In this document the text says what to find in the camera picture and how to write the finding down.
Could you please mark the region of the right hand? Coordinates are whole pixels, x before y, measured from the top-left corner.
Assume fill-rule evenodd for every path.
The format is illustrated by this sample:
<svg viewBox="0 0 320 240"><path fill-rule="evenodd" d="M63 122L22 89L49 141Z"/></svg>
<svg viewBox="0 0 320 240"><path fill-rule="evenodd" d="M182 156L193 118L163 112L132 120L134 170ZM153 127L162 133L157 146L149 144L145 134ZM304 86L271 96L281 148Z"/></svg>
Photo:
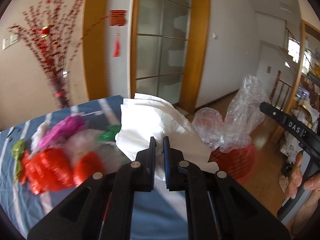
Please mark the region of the right hand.
<svg viewBox="0 0 320 240"><path fill-rule="evenodd" d="M303 162L302 152L296 156L296 162L289 177L289 183L285 190L286 199L295 199L298 188L303 181L303 175L300 171ZM297 212L293 224L291 225L291 235L297 237L304 229L310 227L319 216L319 174L314 175L303 185L304 189L311 191L311 195L301 209Z"/></svg>

